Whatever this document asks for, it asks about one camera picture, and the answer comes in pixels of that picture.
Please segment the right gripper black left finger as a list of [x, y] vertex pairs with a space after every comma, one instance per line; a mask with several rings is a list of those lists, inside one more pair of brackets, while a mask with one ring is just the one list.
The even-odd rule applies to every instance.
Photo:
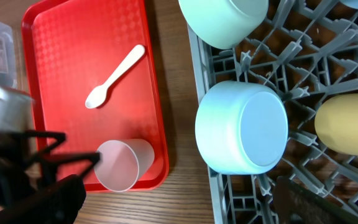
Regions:
[[35, 191], [19, 187], [17, 198], [0, 193], [0, 224], [4, 223], [74, 223], [86, 198], [83, 180], [70, 175], [52, 185]]

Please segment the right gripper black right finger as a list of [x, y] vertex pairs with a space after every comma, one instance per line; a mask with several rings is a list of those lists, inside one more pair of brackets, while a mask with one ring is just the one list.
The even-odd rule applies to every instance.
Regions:
[[277, 179], [273, 205], [284, 224], [358, 224], [358, 216], [284, 177]]

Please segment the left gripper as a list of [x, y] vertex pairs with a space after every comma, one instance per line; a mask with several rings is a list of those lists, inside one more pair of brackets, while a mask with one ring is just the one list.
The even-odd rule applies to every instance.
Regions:
[[[25, 155], [30, 138], [52, 138], [52, 144], [45, 146], [34, 155]], [[65, 133], [54, 131], [26, 130], [23, 133], [0, 133], [0, 205], [3, 207], [32, 196], [37, 192], [30, 183], [26, 170], [34, 163], [41, 168], [41, 177], [37, 179], [38, 187], [46, 187], [57, 182], [60, 166], [88, 161], [77, 176], [84, 179], [100, 161], [99, 152], [79, 154], [51, 154], [50, 152], [66, 140]]]

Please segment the pink plastic cup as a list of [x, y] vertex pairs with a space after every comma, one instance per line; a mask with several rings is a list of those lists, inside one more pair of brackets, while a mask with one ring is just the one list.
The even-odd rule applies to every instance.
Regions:
[[94, 172], [99, 182], [113, 192], [131, 189], [152, 166], [155, 153], [143, 139], [110, 140], [97, 150], [101, 159]]

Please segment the white plastic spoon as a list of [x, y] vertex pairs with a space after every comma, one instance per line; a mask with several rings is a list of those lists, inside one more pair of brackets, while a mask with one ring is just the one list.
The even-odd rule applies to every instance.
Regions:
[[90, 92], [85, 101], [86, 108], [94, 109], [101, 106], [106, 100], [109, 87], [135, 65], [144, 54], [145, 47], [143, 45], [136, 45], [117, 66], [108, 79], [102, 85], [96, 86]]

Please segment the blue bowl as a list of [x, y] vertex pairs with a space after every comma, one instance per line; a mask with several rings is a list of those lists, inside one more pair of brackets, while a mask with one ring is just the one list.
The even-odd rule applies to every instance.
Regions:
[[212, 170], [228, 175], [263, 174], [284, 154], [288, 116], [271, 88], [224, 81], [201, 100], [195, 137], [201, 157]]

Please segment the yellow plastic cup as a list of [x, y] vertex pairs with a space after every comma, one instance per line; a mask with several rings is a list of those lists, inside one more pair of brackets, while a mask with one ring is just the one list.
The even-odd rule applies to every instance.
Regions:
[[343, 154], [358, 156], [358, 93], [338, 95], [317, 110], [314, 127], [321, 142]]

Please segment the green bowl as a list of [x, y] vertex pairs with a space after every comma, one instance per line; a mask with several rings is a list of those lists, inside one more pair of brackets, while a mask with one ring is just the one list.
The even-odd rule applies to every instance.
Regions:
[[265, 19], [268, 0], [179, 0], [194, 33], [217, 49], [231, 49]]

